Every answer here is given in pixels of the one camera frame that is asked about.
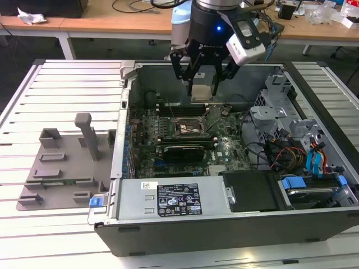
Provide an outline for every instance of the warning label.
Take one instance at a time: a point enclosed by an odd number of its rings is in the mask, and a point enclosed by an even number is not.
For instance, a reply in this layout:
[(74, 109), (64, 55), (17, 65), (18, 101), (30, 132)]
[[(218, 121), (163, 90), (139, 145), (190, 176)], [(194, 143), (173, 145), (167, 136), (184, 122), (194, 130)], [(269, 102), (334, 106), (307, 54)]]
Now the warning label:
[(198, 184), (158, 185), (158, 215), (161, 217), (202, 214)]

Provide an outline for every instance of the blue connector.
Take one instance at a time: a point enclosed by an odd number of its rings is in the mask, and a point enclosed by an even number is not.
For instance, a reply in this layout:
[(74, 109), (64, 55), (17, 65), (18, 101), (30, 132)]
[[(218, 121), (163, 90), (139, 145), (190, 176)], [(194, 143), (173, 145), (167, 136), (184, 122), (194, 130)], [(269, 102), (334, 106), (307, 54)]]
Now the blue connector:
[(303, 177), (286, 177), (282, 179), (284, 189), (300, 189), (306, 188)]
[(343, 175), (338, 176), (338, 182), (340, 186), (344, 186), (348, 184), (346, 178)]
[(319, 178), (322, 178), (323, 174), (319, 170), (320, 162), (321, 162), (321, 155), (316, 154), (314, 159), (314, 165), (313, 165), (313, 175), (317, 175)]
[(103, 198), (93, 197), (89, 202), (90, 208), (103, 207)]

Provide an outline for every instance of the desk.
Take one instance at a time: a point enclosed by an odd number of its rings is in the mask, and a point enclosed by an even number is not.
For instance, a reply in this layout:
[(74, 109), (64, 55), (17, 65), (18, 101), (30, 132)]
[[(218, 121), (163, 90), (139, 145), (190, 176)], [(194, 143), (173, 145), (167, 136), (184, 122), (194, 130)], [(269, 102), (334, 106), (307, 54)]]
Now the desk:
[[(119, 13), (112, 9), (113, 0), (89, 0), (82, 18), (48, 18), (41, 25), (25, 25), (17, 17), (1, 17), (0, 22), (14, 35), (54, 36), (60, 40), (66, 59), (75, 59), (70, 38), (117, 39), (171, 39), (172, 10), (160, 10), (160, 14)], [(130, 10), (131, 0), (120, 1), (116, 7)], [(149, 4), (137, 3), (138, 8)], [(286, 26), (279, 43), (296, 45), (332, 45), (359, 47), (359, 31), (349, 30), (342, 24), (310, 25), (303, 16), (293, 16), (290, 21), (278, 19), (278, 13), (267, 9), (274, 21)], [(8, 33), (0, 29), (0, 35)]]

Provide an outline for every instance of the motherboard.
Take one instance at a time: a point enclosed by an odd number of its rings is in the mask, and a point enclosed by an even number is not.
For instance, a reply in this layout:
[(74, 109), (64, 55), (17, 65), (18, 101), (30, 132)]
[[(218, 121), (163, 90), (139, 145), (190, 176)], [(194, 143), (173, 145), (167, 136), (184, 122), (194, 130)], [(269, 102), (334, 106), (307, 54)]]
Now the motherboard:
[(231, 109), (224, 105), (193, 111), (132, 107), (135, 178), (196, 177), (251, 169), (239, 137), (244, 113)]

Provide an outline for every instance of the floor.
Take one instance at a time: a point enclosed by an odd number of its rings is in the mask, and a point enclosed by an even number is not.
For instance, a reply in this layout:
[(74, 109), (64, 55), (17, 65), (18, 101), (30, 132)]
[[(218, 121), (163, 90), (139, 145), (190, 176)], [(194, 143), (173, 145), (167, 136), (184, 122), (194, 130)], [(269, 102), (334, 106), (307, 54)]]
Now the floor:
[[(55, 38), (8, 36), (9, 46), (0, 47), (0, 112), (4, 110), (34, 59), (63, 59)], [(148, 40), (72, 39), (78, 59), (163, 59), (169, 52), (169, 41)], [(302, 55), (303, 45), (278, 45), (270, 61), (323, 61), (345, 83), (359, 66), (359, 50), (345, 48), (335, 59), (330, 55), (335, 47), (314, 46), (308, 56)], [(348, 85), (359, 94), (359, 73)]]

